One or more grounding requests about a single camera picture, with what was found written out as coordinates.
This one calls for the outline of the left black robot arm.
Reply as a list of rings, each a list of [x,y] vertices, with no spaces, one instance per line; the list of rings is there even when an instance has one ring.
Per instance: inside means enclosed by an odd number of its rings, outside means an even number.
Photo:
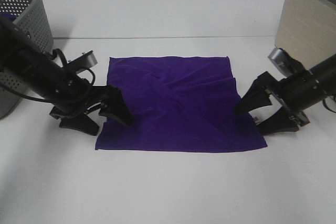
[[[50,116],[60,121],[60,128],[96,136],[99,126],[89,117],[94,111],[123,125],[134,122],[119,88],[95,86],[95,75],[91,81],[78,76],[83,71],[92,72],[96,63],[93,51],[71,62],[60,49],[42,51],[13,22],[1,17],[1,72],[13,75],[39,97],[4,84],[1,87],[27,100],[53,104]]]

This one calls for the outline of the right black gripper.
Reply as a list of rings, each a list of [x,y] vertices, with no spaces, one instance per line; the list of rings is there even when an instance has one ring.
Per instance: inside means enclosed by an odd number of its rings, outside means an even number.
[[[269,72],[264,72],[234,106],[235,115],[243,115],[254,109],[272,105],[269,95],[276,98],[281,108],[257,125],[262,135],[298,131],[298,126],[310,123],[303,111],[327,97],[321,83],[308,70],[280,81]]]

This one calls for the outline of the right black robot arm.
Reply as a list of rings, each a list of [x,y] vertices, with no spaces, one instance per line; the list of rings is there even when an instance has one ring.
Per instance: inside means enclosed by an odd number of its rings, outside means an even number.
[[[299,72],[281,80],[276,80],[267,71],[262,73],[234,106],[234,113],[243,115],[272,105],[271,95],[281,104],[281,108],[257,125],[259,132],[265,136],[298,131],[310,123],[305,109],[335,95],[335,55],[309,70],[302,67]]]

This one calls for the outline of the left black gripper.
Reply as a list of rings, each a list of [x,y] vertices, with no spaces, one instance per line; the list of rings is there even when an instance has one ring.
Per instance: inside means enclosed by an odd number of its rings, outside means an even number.
[[[61,119],[59,127],[76,130],[96,136],[99,126],[88,116],[100,109],[99,115],[113,119],[123,125],[131,126],[134,117],[127,107],[122,92],[112,86],[94,86],[95,74],[91,69],[81,73],[71,71],[68,66],[59,69],[58,80],[48,80],[47,87],[54,92],[46,92],[46,98],[54,105],[50,115]]]

